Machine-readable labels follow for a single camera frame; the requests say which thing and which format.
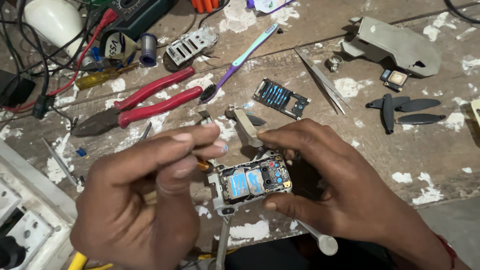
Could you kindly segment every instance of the red bracelet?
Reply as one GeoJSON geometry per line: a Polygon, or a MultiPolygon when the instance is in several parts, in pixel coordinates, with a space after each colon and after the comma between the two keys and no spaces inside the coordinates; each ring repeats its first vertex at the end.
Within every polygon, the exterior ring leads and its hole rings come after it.
{"type": "Polygon", "coordinates": [[[452,259],[452,270],[455,270],[455,259],[458,258],[458,255],[456,252],[453,250],[452,246],[445,240],[445,238],[441,235],[438,235],[435,233],[435,235],[440,239],[442,244],[444,245],[445,249],[448,252],[448,255],[450,255],[450,258],[452,259]]]}

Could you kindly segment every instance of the black plug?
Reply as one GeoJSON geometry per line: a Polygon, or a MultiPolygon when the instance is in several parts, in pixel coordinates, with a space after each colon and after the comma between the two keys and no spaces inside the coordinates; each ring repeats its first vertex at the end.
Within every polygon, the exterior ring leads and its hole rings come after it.
{"type": "Polygon", "coordinates": [[[55,96],[38,96],[35,105],[33,106],[32,116],[37,119],[43,119],[50,106],[53,106],[54,101],[55,96]]]}

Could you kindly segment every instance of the solder wire spool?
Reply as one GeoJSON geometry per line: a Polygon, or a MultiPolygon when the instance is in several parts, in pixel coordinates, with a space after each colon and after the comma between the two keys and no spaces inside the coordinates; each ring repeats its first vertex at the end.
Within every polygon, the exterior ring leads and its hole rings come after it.
{"type": "Polygon", "coordinates": [[[142,41],[142,54],[140,55],[140,62],[147,66],[156,66],[156,36],[150,33],[143,33],[140,35],[142,41]]]}

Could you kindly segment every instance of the hand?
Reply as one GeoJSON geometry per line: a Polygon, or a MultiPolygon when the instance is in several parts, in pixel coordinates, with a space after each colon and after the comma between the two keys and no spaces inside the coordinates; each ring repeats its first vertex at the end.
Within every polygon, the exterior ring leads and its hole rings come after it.
{"type": "Polygon", "coordinates": [[[199,217],[190,198],[197,157],[226,153],[214,123],[157,134],[99,158],[77,199],[73,246],[89,258],[133,269],[173,269],[191,250],[199,217]],[[142,195],[157,190],[157,204],[142,195]]]}
{"type": "Polygon", "coordinates": [[[303,119],[257,136],[267,147],[285,148],[287,160],[298,152],[329,184],[318,202],[271,194],[263,201],[266,210],[327,235],[383,245],[422,269],[449,269],[449,255],[420,215],[332,128],[303,119]]]}

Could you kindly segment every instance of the red-handled pliers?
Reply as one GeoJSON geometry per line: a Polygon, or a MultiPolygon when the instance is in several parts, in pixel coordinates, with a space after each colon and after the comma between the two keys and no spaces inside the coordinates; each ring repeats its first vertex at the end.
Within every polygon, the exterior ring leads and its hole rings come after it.
{"type": "Polygon", "coordinates": [[[138,103],[158,93],[160,90],[190,78],[194,74],[195,69],[193,67],[187,67],[174,74],[151,82],[126,99],[115,101],[114,108],[92,115],[75,127],[74,130],[72,130],[72,135],[76,137],[98,136],[116,127],[124,129],[132,122],[159,115],[193,100],[203,92],[200,86],[185,90],[155,105],[132,110],[138,103]]]}

